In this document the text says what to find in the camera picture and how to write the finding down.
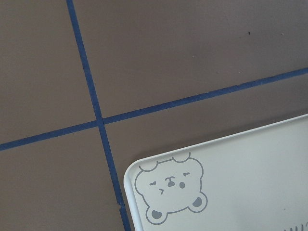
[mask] bear face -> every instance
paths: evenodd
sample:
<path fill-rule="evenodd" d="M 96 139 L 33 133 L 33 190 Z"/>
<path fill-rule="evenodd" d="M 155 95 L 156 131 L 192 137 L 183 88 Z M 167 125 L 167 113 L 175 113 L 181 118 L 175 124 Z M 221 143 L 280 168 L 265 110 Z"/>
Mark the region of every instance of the bear face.
<path fill-rule="evenodd" d="M 186 208 L 195 213 L 205 209 L 207 197 L 201 191 L 203 167 L 190 153 L 183 161 L 172 157 L 157 162 L 151 170 L 139 168 L 135 189 L 148 206 L 146 218 L 150 223 L 162 224 L 168 214 Z"/>

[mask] white tray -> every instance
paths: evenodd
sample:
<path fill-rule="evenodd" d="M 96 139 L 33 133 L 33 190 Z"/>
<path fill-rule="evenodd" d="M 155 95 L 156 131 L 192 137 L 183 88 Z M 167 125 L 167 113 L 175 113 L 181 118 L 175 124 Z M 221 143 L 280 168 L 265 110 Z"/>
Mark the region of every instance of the white tray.
<path fill-rule="evenodd" d="M 138 160 L 137 231 L 308 231 L 308 114 Z"/>

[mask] gray line drawing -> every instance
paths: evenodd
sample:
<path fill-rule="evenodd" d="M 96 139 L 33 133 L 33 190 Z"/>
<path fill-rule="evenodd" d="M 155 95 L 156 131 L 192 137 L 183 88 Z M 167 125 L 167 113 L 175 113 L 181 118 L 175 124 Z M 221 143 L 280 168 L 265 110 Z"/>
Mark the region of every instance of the gray line drawing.
<path fill-rule="evenodd" d="M 139 168 L 135 189 L 148 206 L 145 216 L 151 224 L 160 225 L 168 214 L 186 208 L 194 213 L 206 208 L 207 196 L 202 192 L 203 167 L 198 160 L 191 158 L 191 153 L 184 160 L 172 157 L 157 161 L 150 170 Z"/>

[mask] blue tape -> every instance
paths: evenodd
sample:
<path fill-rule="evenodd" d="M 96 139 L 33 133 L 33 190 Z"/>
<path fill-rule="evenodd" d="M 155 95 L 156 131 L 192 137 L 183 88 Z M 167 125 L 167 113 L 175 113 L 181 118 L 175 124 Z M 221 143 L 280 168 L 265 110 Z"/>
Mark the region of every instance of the blue tape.
<path fill-rule="evenodd" d="M 193 102 L 196 102 L 196 101 L 205 100 L 205 99 L 213 98 L 213 97 L 224 95 L 224 94 L 229 94 L 229 93 L 236 92 L 236 91 L 239 91 L 239 90 L 253 88 L 253 87 L 256 87 L 256 86 L 276 82 L 276 81 L 283 80 L 283 79 L 296 77 L 296 76 L 307 74 L 307 73 L 308 73 L 308 68 L 304 68 L 304 69 L 300 69 L 300 70 L 296 70 L 296 71 L 291 71 L 291 72 L 283 73 L 283 74 L 280 74 L 280 75 L 262 78 L 262 79 L 258 79 L 258 80 L 255 80 L 255 81 L 246 82 L 246 83 L 243 83 L 243 84 L 240 84 L 240 85 L 222 88 L 222 89 L 219 89 L 219 90 L 214 90 L 214 91 L 210 91 L 210 92 L 207 92 L 207 93 L 194 95 L 194 96 L 190 96 L 190 97 L 187 97 L 187 98 L 174 100 L 174 101 L 171 101 L 171 102 L 162 103 L 162 104 L 158 104 L 158 105 L 155 105 L 155 106 L 142 108 L 142 109 L 139 109 L 139 110 L 135 110 L 135 111 L 126 112 L 126 113 L 123 113 L 123 114 L 107 117 L 107 118 L 103 119 L 103 122 L 104 122 L 104 124 L 111 124 L 111 123 L 118 122 L 118 121 L 121 121 L 121 120 L 130 119 L 130 118 L 146 115 L 146 114 L 153 113 L 153 112 L 158 112 L 158 111 L 165 110 L 165 109 L 168 109 L 168 108 L 177 107 L 177 106 L 181 106 L 181 105 L 188 104 L 188 103 L 193 103 Z"/>
<path fill-rule="evenodd" d="M 100 131 L 100 135 L 101 135 L 101 139 L 102 139 L 102 143 L 103 143 L 103 148 L 104 148 L 104 151 L 105 151 L 105 156 L 106 156 L 106 160 L 107 160 L 107 164 L 108 164 L 108 168 L 109 168 L 109 172 L 110 172 L 110 176 L 111 176 L 111 181 L 112 181 L 114 191 L 115 191 L 116 200 L 117 200 L 117 203 L 120 205 L 120 215 L 121 215 L 122 222 L 123 222 L 125 230 L 130 231 L 131 229 L 130 229 L 130 224 L 129 224 L 129 220 L 128 220 L 128 215 L 127 215 L 127 211 L 126 211 L 125 204 L 124 204 L 124 201 L 123 201 L 123 195 L 122 195 L 122 192 L 121 192 L 120 183 L 119 183 L 119 179 L 118 179 L 116 168 L 115 168 L 115 163 L 114 163 L 114 160 L 113 160 L 113 157 L 112 157 L 110 144 L 109 144 L 109 140 L 108 140 L 108 137 L 107 137 L 107 132 L 106 132 L 106 129 L 105 129 L 105 125 L 103 123 L 102 113 L 101 113 L 100 105 L 99 105 L 99 102 L 98 102 L 98 98 L 97 98 L 92 74 L 91 74 L 91 71 L 90 71 L 90 66 L 89 66 L 89 62 L 88 62 L 88 59 L 87 59 L 86 50 L 85 50 L 85 47 L 84 47 L 84 44 L 83 44 L 83 41 L 82 41 L 82 36 L 81 36 L 80 29 L 79 29 L 76 11 L 75 11 L 74 4 L 73 4 L 72 0 L 66 0 L 66 3 L 67 3 L 67 7 L 68 7 L 68 12 L 69 12 L 69 15 L 70 15 L 70 18 L 71 18 L 72 27 L 73 27 L 75 38 L 76 38 L 76 43 L 77 43 L 77 46 L 78 46 L 78 50 L 79 50 L 79 54 L 80 54 L 80 58 L 81 58 L 81 62 L 82 62 L 82 67 L 83 67 L 85 77 L 86 77 L 86 81 L 87 81 L 87 85 L 88 85 L 88 88 L 89 88 L 89 93 L 90 93 L 93 109 L 94 109 L 94 112 L 95 112 L 97 125 L 98 125 L 99 131 Z"/>
<path fill-rule="evenodd" d="M 93 127 L 96 127 L 96 126 L 97 126 L 97 122 L 96 122 L 96 120 L 94 120 L 94 121 L 91 121 L 91 122 L 88 122 L 88 123 L 79 124 L 79 125 L 71 126 L 71 127 L 68 127 L 68 128 L 62 128 L 62 129 L 59 129 L 59 130 L 42 133 L 42 134 L 39 134 L 39 135 L 36 135 L 36 136 L 23 138 L 23 139 L 8 142 L 8 143 L 3 143 L 3 144 L 0 144 L 0 151 L 6 150 L 6 149 L 9 149 L 9 148 L 22 146 L 22 145 L 29 144 L 29 143 L 34 143 L 34 142 L 37 142 L 37 141 L 47 140 L 47 139 L 54 138 L 54 137 L 57 137 L 57 136 L 67 135 L 67 134 L 70 134 L 70 133 L 73 133 L 73 132 L 76 132 L 76 131 L 82 131 L 82 130 L 93 128 Z"/>

